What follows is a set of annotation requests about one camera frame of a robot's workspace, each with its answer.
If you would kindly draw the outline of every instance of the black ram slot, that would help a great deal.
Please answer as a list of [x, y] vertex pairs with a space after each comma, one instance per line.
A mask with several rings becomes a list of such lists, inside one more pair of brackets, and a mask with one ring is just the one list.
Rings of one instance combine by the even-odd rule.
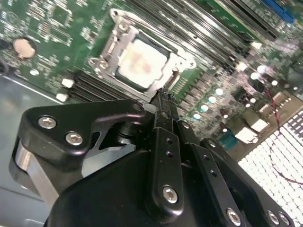
[[108, 94], [109, 96], [115, 97], [116, 99], [126, 99], [129, 98], [124, 93], [114, 89], [113, 87], [105, 84], [104, 82], [97, 80], [91, 76], [88, 77], [78, 77], [76, 79], [76, 84], [87, 85], [88, 89], [92, 88], [92, 90], [102, 91], [104, 94]]
[[[222, 45], [216, 43], [213, 39], [201, 33], [199, 30], [196, 29], [196, 27], [193, 24], [189, 23], [182, 16], [176, 14], [175, 11], [172, 11], [170, 8], [168, 8], [168, 6], [163, 3], [163, 1], [150, 0], [150, 2], [153, 2], [154, 5], [157, 5], [161, 10], [164, 10], [166, 13], [168, 13], [172, 18], [174, 18], [181, 25], [183, 25], [183, 27], [185, 27], [188, 31], [195, 34], [196, 37], [199, 37], [201, 40], [203, 40], [203, 42], [205, 42], [208, 46], [214, 49], [218, 54], [222, 55], [224, 58], [229, 57], [230, 53], [226, 51], [226, 49], [224, 49]], [[172, 4], [174, 7], [178, 8], [178, 6], [174, 5], [173, 2], [169, 2], [169, 3]]]
[[82, 71], [73, 73], [75, 84], [69, 89], [70, 98], [79, 102], [127, 99], [129, 96]]
[[188, 42], [193, 47], [195, 47], [198, 51], [203, 53], [205, 56], [210, 58], [213, 62], [216, 64], [224, 64], [226, 63], [223, 59], [219, 58], [215, 54], [213, 54], [211, 51], [209, 51], [207, 48], [199, 45], [196, 42], [193, 42], [193, 39], [191, 39], [186, 33], [184, 33], [182, 30], [171, 24], [168, 20], [165, 20], [159, 13], [152, 10], [150, 7], [148, 7], [146, 4], [142, 3], [138, 0], [128, 0], [130, 3], [134, 4], [135, 6], [140, 7], [142, 10], [144, 10], [146, 13], [153, 16], [156, 20], [158, 20], [163, 27], [165, 27], [167, 30], [169, 30], [173, 34], [177, 34], [181, 39], [183, 39], [185, 42]]
[[210, 20], [212, 20], [216, 26], [210, 24], [208, 21], [206, 21], [203, 17], [196, 12], [193, 12], [192, 9], [186, 5], [185, 3], [181, 1], [171, 1], [169, 0], [170, 4], [174, 5], [174, 7], [178, 8], [180, 11], [184, 11], [184, 13], [187, 14], [188, 17], [190, 17], [193, 21], [195, 21], [200, 26], [204, 27], [208, 32], [213, 34], [215, 37], [217, 37], [220, 42], [224, 43], [224, 45], [229, 46], [229, 48], [238, 49], [240, 48], [247, 48], [247, 45], [243, 43], [241, 39], [239, 39], [235, 33], [233, 33], [231, 30], [226, 28], [223, 24], [221, 24], [219, 21], [217, 21], [213, 16], [211, 16], [209, 13], [204, 11], [201, 7], [198, 5], [195, 5], [196, 9], [206, 17], [208, 17]]
[[250, 27], [257, 30], [261, 35], [270, 41], [274, 41], [278, 36], [278, 32], [264, 21], [258, 14], [247, 7], [239, 0], [221, 0], [229, 7], [240, 19], [246, 22]]

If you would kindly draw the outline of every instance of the circuit board components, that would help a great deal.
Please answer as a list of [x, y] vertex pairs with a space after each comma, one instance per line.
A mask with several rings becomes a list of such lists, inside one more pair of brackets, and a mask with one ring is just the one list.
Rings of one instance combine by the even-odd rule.
[[[285, 90], [302, 91], [303, 14], [292, 14], [296, 3], [282, 10], [272, 3], [4, 0], [0, 73], [12, 71], [62, 103], [144, 104], [165, 87], [198, 137], [230, 148], [237, 138], [256, 140], [266, 116], [289, 101]], [[264, 122], [254, 114], [246, 121], [249, 109]], [[235, 117], [245, 125], [239, 130]]]

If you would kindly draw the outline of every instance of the ram slot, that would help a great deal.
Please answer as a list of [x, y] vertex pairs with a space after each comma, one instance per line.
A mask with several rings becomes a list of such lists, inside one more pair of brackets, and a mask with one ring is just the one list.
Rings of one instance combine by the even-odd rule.
[[218, 2], [227, 6], [233, 14], [259, 32], [264, 38], [274, 41], [279, 36], [279, 33], [271, 25], [240, 0], [218, 0]]
[[69, 89], [69, 96], [83, 102], [127, 99], [129, 96], [94, 77], [80, 72], [75, 75], [75, 84]]
[[178, 21], [183, 27], [185, 27], [196, 37], [201, 39], [204, 43], [206, 43], [208, 46], [210, 46], [216, 52], [220, 53], [221, 55], [225, 55], [224, 58], [229, 57], [230, 50], [229, 51], [226, 50], [224, 48], [225, 46], [223, 43], [221, 43], [219, 40], [212, 39], [211, 37], [204, 35], [203, 32], [201, 32], [197, 27], [195, 27], [192, 23], [190, 23], [186, 18], [183, 18], [181, 15], [179, 15], [178, 12], [173, 11], [172, 8], [169, 8], [165, 2], [163, 2], [162, 0], [157, 0], [157, 1], [151, 0], [150, 2], [154, 2], [155, 4], [157, 4], [161, 10], [168, 13], [174, 20]]
[[221, 36], [222, 39], [230, 43], [234, 48], [239, 47], [247, 49], [247, 44], [243, 42], [241, 37], [196, 3], [188, 2], [186, 0], [176, 0], [175, 3], [178, 4], [180, 8], [186, 10], [186, 12], [190, 14], [192, 18], [195, 18], [196, 21], [201, 21], [204, 25], [206, 24], [206, 27], [209, 27], [217, 36]]
[[181, 39], [183, 39], [185, 42], [193, 46], [195, 49], [200, 51], [202, 54], [207, 56], [209, 59], [211, 59], [214, 63], [223, 65], [226, 63], [226, 59], [220, 56], [220, 53], [213, 53], [209, 50], [209, 48], [206, 48], [196, 41], [194, 41], [188, 34], [186, 34], [184, 31], [179, 29], [177, 26], [173, 25], [167, 18], [163, 17], [159, 12], [156, 12], [151, 9], [147, 4], [144, 2], [141, 2], [139, 0], [128, 0], [130, 3], [134, 4], [135, 6], [139, 7], [146, 13], [153, 16], [158, 22], [168, 31], [170, 31], [173, 34], [176, 34]]

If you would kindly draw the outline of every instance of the green circuit board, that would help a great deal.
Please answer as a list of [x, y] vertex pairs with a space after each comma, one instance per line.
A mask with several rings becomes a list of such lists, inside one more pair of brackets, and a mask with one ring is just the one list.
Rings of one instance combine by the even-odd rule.
[[[141, 2], [156, 13], [160, 13], [157, 4], [166, 3], [165, 0], [159, 0], [158, 3], [148, 0]], [[180, 7], [186, 2], [191, 3], [190, 0], [175, 2]], [[246, 46], [245, 51], [251, 49], [250, 51], [253, 52], [249, 59], [233, 53], [235, 58], [245, 61], [248, 65], [244, 71], [229, 74], [224, 72], [222, 65], [218, 63], [197, 60], [197, 67], [184, 70], [178, 81], [170, 88], [179, 103], [182, 103], [197, 84], [197, 80], [206, 83], [207, 86], [194, 97], [193, 103], [186, 100], [190, 105], [182, 109], [181, 114], [194, 126], [200, 137], [216, 134], [218, 122], [227, 121], [219, 117], [219, 110], [222, 107], [230, 109], [231, 116], [241, 114], [245, 110], [241, 104], [233, 100], [232, 95], [239, 86], [245, 87], [257, 99], [262, 98], [262, 94], [258, 94], [247, 85], [249, 74], [256, 71], [258, 65], [265, 64], [270, 67], [274, 77], [285, 78], [291, 64], [302, 53], [299, 46], [303, 40], [301, 12], [294, 13], [295, 22], [290, 24], [281, 20], [259, 0], [242, 2], [268, 23], [268, 26], [277, 33], [277, 38], [266, 39], [262, 32], [247, 25], [245, 20], [224, 7], [224, 3], [220, 0], [193, 1], [195, 6], [207, 11], [231, 33], [241, 35], [243, 39], [248, 37], [250, 43], [262, 44], [261, 48], [253, 49], [247, 40], [243, 42]], [[292, 3], [293, 5], [283, 5], [283, 7], [294, 12], [296, 5], [301, 7], [301, 3]], [[53, 96], [62, 88], [61, 82], [67, 70], [82, 70], [99, 79], [89, 65], [88, 59], [98, 58], [110, 37], [115, 26], [110, 15], [112, 8], [135, 13], [155, 26], [161, 27], [163, 32], [169, 33], [169, 30], [162, 26], [161, 20], [140, 7], [136, 0], [4, 0], [1, 2], [0, 38], [8, 42], [13, 42], [18, 37], [30, 38], [35, 43], [36, 53], [30, 59], [20, 59], [12, 48], [2, 50], [1, 54], [8, 65], [15, 69], [17, 76]], [[163, 18], [172, 21], [174, 15], [167, 13]], [[218, 47], [218, 50], [229, 51], [224, 47]], [[223, 88], [224, 95], [217, 97], [216, 103], [208, 103], [209, 95], [218, 87]], [[203, 103], [209, 105], [209, 111], [201, 113], [201, 119], [194, 119], [193, 112], [200, 112]]]

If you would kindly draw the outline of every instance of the metal bracket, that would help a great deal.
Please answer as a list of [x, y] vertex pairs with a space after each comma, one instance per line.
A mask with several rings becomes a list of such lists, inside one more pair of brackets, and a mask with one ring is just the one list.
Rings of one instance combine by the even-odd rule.
[[175, 221], [184, 210], [183, 179], [178, 136], [173, 133], [173, 119], [176, 105], [173, 96], [160, 89], [151, 100], [158, 110], [155, 113], [151, 167], [148, 174], [148, 212], [160, 223]]
[[253, 226], [294, 226], [287, 213], [215, 141], [203, 139], [200, 145], [211, 151], [226, 184], [237, 198], [239, 209]]
[[144, 117], [144, 108], [130, 99], [29, 109], [22, 115], [10, 171], [52, 206], [82, 178], [84, 158], [94, 148], [92, 133], [102, 132], [102, 143], [114, 124]]
[[192, 154], [192, 162], [195, 162], [201, 173], [204, 188], [205, 204], [212, 210], [212, 222], [215, 226], [249, 226], [242, 217], [236, 202], [234, 201], [224, 178], [214, 161], [211, 152], [199, 145], [192, 128], [184, 121], [177, 121], [180, 142], [183, 150]]

